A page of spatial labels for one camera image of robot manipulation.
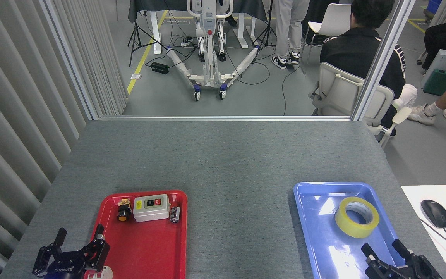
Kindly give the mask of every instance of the tripod stand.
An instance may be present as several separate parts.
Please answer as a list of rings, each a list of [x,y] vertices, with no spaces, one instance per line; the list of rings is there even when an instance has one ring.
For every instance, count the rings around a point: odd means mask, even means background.
[[[140,28],[137,25],[137,18],[135,18],[134,24],[135,25],[133,27],[132,35],[130,36],[129,43],[127,44],[127,46],[130,46],[130,43],[132,43],[132,51],[130,53],[129,67],[131,67],[131,65],[132,65],[133,52],[138,50],[138,49],[140,49],[140,48],[142,48],[142,47],[153,45],[153,44],[159,44],[163,49],[168,50],[168,48],[166,46],[163,46],[160,41],[154,39],[154,37],[152,37],[151,34],[147,33],[145,30],[143,30],[142,28]],[[154,42],[149,43],[149,44],[145,44],[145,45],[141,44],[140,43],[139,30],[144,32],[146,35],[148,35]]]
[[[264,29],[263,32],[261,32],[261,34],[252,42],[252,44],[254,46],[257,46],[258,44],[256,44],[257,40],[260,40],[260,44],[259,44],[259,48],[258,51],[256,53],[256,56],[254,57],[254,59],[252,60],[251,65],[254,65],[254,62],[256,61],[257,55],[259,55],[259,51],[261,51],[262,49],[264,49],[265,47],[275,47],[276,45],[271,43],[271,32],[274,34],[274,37],[276,38],[276,33],[273,30],[273,28],[271,27],[271,10],[273,9],[273,0],[271,0],[270,4],[269,4],[269,10],[268,10],[268,23],[266,25],[266,28]]]

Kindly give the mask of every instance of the red tray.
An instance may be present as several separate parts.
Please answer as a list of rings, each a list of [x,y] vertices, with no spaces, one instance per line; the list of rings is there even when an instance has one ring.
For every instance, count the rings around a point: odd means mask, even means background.
[[[117,220],[117,203],[122,198],[167,194],[170,208],[180,207],[180,219],[136,222]],[[187,246],[187,195],[179,190],[113,194],[101,203],[94,228],[101,223],[110,252],[104,265],[113,270],[115,279],[184,279]]]

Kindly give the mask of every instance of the blue tray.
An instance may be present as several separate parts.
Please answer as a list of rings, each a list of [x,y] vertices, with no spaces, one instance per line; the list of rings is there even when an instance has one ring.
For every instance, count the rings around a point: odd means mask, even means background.
[[[405,264],[391,247],[397,235],[371,186],[362,182],[300,182],[293,192],[315,279],[367,279],[364,271],[368,265],[361,251],[364,243],[382,261],[395,266]],[[346,235],[335,222],[336,209],[348,196],[364,198],[379,213],[378,226],[366,238]]]

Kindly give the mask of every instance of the black jacket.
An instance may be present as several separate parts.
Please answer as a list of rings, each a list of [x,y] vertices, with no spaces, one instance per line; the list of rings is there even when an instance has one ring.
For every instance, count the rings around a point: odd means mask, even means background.
[[[376,30],[370,28],[352,28],[338,37],[326,40],[320,55],[320,62],[327,62],[350,74],[366,78],[381,38]],[[398,99],[405,85],[405,59],[402,48],[395,46],[388,65],[379,84],[389,87]],[[391,126],[391,119],[397,113],[390,106],[381,124]]]

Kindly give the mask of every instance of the yellow tape roll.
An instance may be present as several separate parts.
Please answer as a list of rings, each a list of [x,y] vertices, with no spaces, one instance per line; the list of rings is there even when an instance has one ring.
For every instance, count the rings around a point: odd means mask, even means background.
[[[364,217],[366,224],[353,221],[347,210],[352,210]],[[338,227],[346,234],[355,238],[368,237],[379,223],[379,214],[376,208],[363,198],[349,196],[340,202],[335,212],[335,221]]]

